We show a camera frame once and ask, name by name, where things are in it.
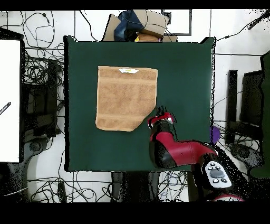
towel label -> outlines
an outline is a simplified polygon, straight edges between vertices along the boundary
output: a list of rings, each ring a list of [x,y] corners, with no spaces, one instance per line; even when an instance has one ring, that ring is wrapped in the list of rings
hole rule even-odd
[[[136,69],[119,69],[122,73],[133,73],[135,74],[138,70]]]

floor tile line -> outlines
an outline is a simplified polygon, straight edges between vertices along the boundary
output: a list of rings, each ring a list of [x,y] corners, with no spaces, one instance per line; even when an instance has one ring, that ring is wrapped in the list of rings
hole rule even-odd
[[[212,9],[210,9],[210,28],[209,28],[209,37],[211,36],[211,22],[212,22]]]
[[[255,57],[260,57],[262,56],[261,54],[225,54],[225,53],[215,53],[215,55],[229,55],[229,56],[255,56]]]

black cable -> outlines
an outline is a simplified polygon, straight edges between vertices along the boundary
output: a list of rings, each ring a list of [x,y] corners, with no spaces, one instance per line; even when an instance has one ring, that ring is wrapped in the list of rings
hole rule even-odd
[[[252,23],[255,22],[256,20],[257,20],[257,18],[254,19],[254,20],[252,20],[252,21],[251,21],[250,23],[248,23],[247,25],[245,25],[238,33],[233,34],[233,35],[228,35],[228,36],[225,36],[225,37],[223,37],[223,38],[220,38],[220,39],[217,40],[217,42],[220,41],[220,40],[222,40],[222,39],[227,39],[227,38],[230,38],[230,37],[232,37],[232,36],[238,35],[240,32],[242,32],[242,31],[244,30],[244,28],[246,28],[247,26],[249,26],[250,24],[252,24]]]
[[[221,102],[221,101],[223,101],[223,100],[225,100],[225,99],[227,99],[227,98],[228,98],[228,97],[225,97],[224,99],[222,99],[222,100],[216,102],[216,103],[214,104],[214,108],[215,108],[215,106],[216,106],[219,102]]]
[[[42,14],[42,13],[34,13],[34,14],[32,14],[31,16],[29,16],[28,18],[26,18],[26,12],[25,12],[25,22],[23,23],[23,33],[24,33],[26,42],[27,42],[27,44],[28,44],[30,47],[32,47],[32,48],[39,48],[39,47],[38,47],[38,42],[37,42],[37,41],[43,41],[43,42],[47,42],[47,41],[40,40],[40,39],[37,38],[37,36],[34,37],[33,33],[30,31],[30,29],[28,28],[27,23],[26,23],[26,22],[27,22],[32,16],[34,16],[34,15],[42,15],[43,17],[46,18],[48,24],[50,24],[50,21],[49,21],[49,19],[47,18],[47,16],[46,16],[45,13],[43,13],[43,14]],[[47,42],[47,43],[49,43],[49,45],[48,45],[47,47],[41,48],[41,49],[49,48],[49,47],[52,45],[52,42],[53,42],[53,40],[54,40],[55,29],[54,29],[54,17],[53,17],[52,11],[51,11],[51,15],[52,15],[52,20],[53,20],[53,25],[52,25],[52,26],[51,26],[51,25],[48,25],[48,26],[39,26],[39,27],[36,28],[36,30],[39,29],[39,28],[42,28],[42,27],[51,27],[51,28],[53,29],[53,37],[52,37],[52,41]],[[29,44],[27,35],[25,34],[25,31],[24,31],[24,26],[27,27],[27,29],[28,29],[29,32],[31,33],[32,37],[36,40],[37,46],[32,46],[32,45]]]
[[[72,172],[72,203],[73,202],[74,202],[74,172]]]
[[[20,25],[8,25],[8,18],[7,18],[7,25],[3,25],[3,26],[0,26],[0,27],[6,26],[7,27],[6,29],[8,30],[8,26],[21,26],[21,25],[23,25],[23,22],[24,22],[24,19],[23,19],[23,21],[22,21],[22,23]]]
[[[161,183],[159,183],[158,192],[159,192],[159,195],[161,197],[162,196],[166,196],[166,199],[165,200],[160,200],[160,201],[174,201],[174,200],[178,200],[178,197],[180,197],[180,194],[183,191],[183,189],[185,187],[187,187],[186,172],[180,171],[178,174],[176,174],[173,171],[168,171],[168,172],[164,171],[164,172],[166,173],[166,176],[165,176],[165,179]],[[177,182],[176,183],[171,183],[171,179],[175,179]],[[165,187],[162,190],[160,190],[160,187],[163,184],[165,185]],[[180,186],[180,188],[179,189],[172,189],[171,186]],[[177,193],[175,193],[173,196],[171,195],[171,200],[167,199],[168,190],[169,191],[177,191]]]
[[[87,21],[87,23],[88,23],[88,25],[89,25],[89,27],[90,27],[90,34],[91,34],[91,37],[92,37],[95,41],[97,41],[97,39],[94,38],[93,35],[92,35],[92,27],[91,27],[91,24],[89,23],[89,21],[87,20],[87,18],[83,15],[82,11],[81,11],[81,10],[79,10],[79,11],[80,11],[80,13],[82,14],[83,18]]]
[[[50,146],[49,148],[45,149],[44,152],[47,151],[47,150],[49,150],[49,149],[52,147],[52,145],[53,145],[53,140],[54,140],[54,138],[52,139],[51,146]]]

dark green tabletop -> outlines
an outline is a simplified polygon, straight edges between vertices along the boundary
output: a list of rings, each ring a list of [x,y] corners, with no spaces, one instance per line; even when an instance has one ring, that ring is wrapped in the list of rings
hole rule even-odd
[[[262,167],[253,168],[250,174],[255,178],[270,178],[270,51],[261,56],[261,65],[265,76],[261,85],[263,91],[262,152],[265,163]]]
[[[96,128],[98,66],[158,69],[157,106],[165,105],[174,113],[178,139],[209,142],[213,43],[213,38],[202,43],[116,43],[64,37],[65,100],[69,101],[65,167],[69,171],[157,170],[148,152],[148,117],[132,132]]]

black border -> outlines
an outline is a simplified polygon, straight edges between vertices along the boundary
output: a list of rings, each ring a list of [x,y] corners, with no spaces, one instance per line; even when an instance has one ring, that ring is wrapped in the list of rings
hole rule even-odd
[[[25,95],[23,90],[23,83],[24,83],[24,73],[25,73],[25,44],[23,41],[24,35],[20,33],[16,33],[10,30],[6,30],[0,28],[0,40],[17,40],[20,41],[20,109],[19,109],[19,118],[20,118],[20,127],[19,127],[19,162],[21,163],[24,161],[24,118],[25,118],[25,111],[24,111],[24,101]]]
[[[65,100],[65,163],[64,163],[64,171],[69,171],[70,165],[70,107],[69,107],[69,42],[68,36],[64,36],[64,100]]]

